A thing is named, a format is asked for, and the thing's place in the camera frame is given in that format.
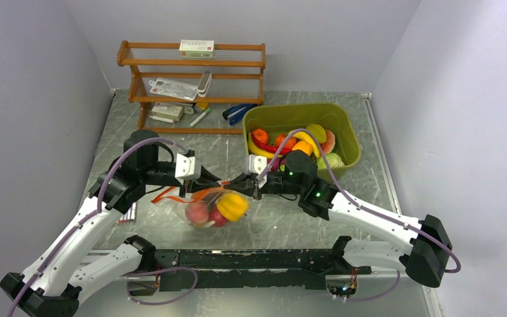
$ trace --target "gray wall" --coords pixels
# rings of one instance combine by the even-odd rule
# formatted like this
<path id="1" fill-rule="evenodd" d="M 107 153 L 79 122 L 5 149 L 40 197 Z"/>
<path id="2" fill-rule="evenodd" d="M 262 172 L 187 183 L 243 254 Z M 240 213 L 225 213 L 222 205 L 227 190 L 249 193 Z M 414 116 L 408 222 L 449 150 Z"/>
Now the gray wall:
<path id="1" fill-rule="evenodd" d="M 122 40 L 267 44 L 266 90 L 369 92 L 420 0 L 67 0 L 112 87 Z"/>
<path id="2" fill-rule="evenodd" d="M 439 216 L 463 264 L 446 316 L 507 316 L 507 1 L 423 1 L 372 104 L 402 210 Z"/>
<path id="3" fill-rule="evenodd" d="M 73 217 L 109 101 L 64 2 L 0 0 L 0 280 Z M 10 303 L 0 290 L 0 316 Z"/>

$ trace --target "red pepper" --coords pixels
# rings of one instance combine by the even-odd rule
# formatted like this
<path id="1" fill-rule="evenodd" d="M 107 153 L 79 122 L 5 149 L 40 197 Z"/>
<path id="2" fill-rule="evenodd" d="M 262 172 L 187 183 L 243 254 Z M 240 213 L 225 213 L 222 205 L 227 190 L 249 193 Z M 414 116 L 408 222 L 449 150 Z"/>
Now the red pepper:
<path id="1" fill-rule="evenodd" d="M 277 150 L 279 149 L 278 147 L 272 147 L 268 144 L 263 144 L 263 143 L 259 142 L 258 139 L 255 138 L 255 135 L 253 133 L 251 133 L 251 135 L 252 135 L 252 141 L 256 145 L 256 147 L 259 147 L 260 149 L 265 150 L 269 153 L 276 153 Z M 291 149 L 283 148 L 283 150 L 281 150 L 279 155 L 285 155 L 290 151 L 291 151 Z"/>

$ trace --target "wooden rack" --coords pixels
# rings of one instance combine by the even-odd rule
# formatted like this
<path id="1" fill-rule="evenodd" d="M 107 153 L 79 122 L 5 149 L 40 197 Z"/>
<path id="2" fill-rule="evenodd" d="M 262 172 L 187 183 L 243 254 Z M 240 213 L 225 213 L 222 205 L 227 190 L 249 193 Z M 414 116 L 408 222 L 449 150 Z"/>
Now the wooden rack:
<path id="1" fill-rule="evenodd" d="M 118 65 L 131 68 L 130 102 L 141 104 L 137 127 L 157 133 L 193 134 L 242 134 L 242 129 L 198 129 L 190 127 L 147 127 L 145 123 L 151 104 L 155 102 L 208 102 L 209 104 L 263 104 L 263 71 L 265 69 L 265 44 L 215 44 L 214 59 L 181 58 L 179 43 L 137 43 L 122 41 L 118 51 Z M 149 79 L 162 77 L 185 83 L 197 84 L 202 73 L 163 73 L 141 71 L 139 66 L 194 66 L 194 67 L 249 67 L 259 73 L 213 73 L 213 80 L 205 97 L 187 101 L 149 92 Z"/>

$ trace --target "yellow banana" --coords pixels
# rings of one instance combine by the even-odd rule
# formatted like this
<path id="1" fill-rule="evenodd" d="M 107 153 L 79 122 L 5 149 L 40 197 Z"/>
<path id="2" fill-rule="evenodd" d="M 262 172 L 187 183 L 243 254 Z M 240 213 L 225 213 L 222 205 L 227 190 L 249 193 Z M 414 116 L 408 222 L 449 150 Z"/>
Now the yellow banana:
<path id="1" fill-rule="evenodd" d="M 306 132 L 296 132 L 294 134 L 294 137 L 297 138 L 297 139 L 301 139 L 303 141 L 306 141 L 308 142 L 313 148 L 314 148 L 314 156 L 319 159 L 320 158 L 320 149 L 318 148 L 318 145 L 316 144 L 316 142 L 314 142 L 314 140 L 312 139 L 312 137 L 310 137 Z"/>
<path id="2" fill-rule="evenodd" d="M 261 155 L 263 157 L 267 157 L 268 159 L 272 159 L 275 156 L 274 153 L 267 152 L 266 150 L 257 147 L 254 141 L 252 140 L 252 136 L 249 133 L 248 133 L 248 150 L 250 151 L 250 154 Z"/>

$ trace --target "green plastic bin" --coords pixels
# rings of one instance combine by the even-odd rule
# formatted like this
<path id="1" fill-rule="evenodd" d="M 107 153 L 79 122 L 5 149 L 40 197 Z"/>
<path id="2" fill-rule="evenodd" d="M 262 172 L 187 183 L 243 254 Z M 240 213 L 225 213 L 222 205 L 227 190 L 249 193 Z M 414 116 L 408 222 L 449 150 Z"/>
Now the green plastic bin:
<path id="1" fill-rule="evenodd" d="M 261 106 L 248 111 L 242 120 L 244 129 L 244 144 L 248 151 L 248 133 L 261 128 L 268 132 L 269 140 L 274 145 L 278 134 L 288 134 L 291 130 L 307 127 L 317 123 L 324 129 L 335 134 L 334 153 L 337 153 L 345 166 L 333 168 L 333 173 L 339 179 L 358 160 L 361 149 L 356 138 L 349 116 L 342 107 L 331 104 L 285 104 L 281 106 Z M 318 176 L 331 181 L 327 169 L 318 170 Z"/>

